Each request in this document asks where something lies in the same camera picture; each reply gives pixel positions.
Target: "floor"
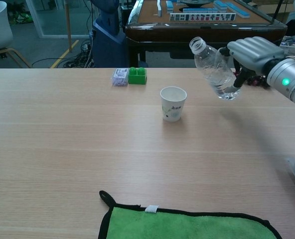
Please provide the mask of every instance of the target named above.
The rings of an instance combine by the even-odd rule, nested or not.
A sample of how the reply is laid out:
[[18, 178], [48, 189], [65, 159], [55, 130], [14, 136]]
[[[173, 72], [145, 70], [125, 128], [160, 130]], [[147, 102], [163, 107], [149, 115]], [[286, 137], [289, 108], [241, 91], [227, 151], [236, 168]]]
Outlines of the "floor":
[[[33, 23], [11, 26], [13, 42], [9, 47], [17, 49], [30, 63], [44, 58], [50, 58], [35, 63], [34, 68], [49, 68], [68, 48], [67, 39], [40, 39]], [[84, 39], [73, 48], [66, 57], [80, 53], [80, 45]], [[171, 59], [169, 53], [147, 52], [149, 67], [195, 67], [194, 60]], [[11, 58], [1, 59], [0, 68], [18, 68]]]

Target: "white paper cup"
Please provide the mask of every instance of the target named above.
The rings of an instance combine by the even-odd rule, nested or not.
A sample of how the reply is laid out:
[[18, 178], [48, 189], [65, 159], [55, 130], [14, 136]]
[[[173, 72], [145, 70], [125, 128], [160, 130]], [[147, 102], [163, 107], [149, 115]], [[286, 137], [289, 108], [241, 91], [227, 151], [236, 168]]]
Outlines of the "white paper cup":
[[163, 119], [169, 122], [178, 121], [181, 118], [187, 93], [176, 87], [165, 87], [160, 92], [162, 99]]

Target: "green lego brick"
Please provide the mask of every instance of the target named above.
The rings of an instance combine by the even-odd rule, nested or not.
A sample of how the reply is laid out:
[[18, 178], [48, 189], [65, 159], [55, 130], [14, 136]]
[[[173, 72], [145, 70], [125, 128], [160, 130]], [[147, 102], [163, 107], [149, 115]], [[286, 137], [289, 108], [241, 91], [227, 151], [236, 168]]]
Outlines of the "green lego brick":
[[147, 70], [143, 67], [131, 67], [129, 70], [129, 84], [145, 85], [147, 83]]

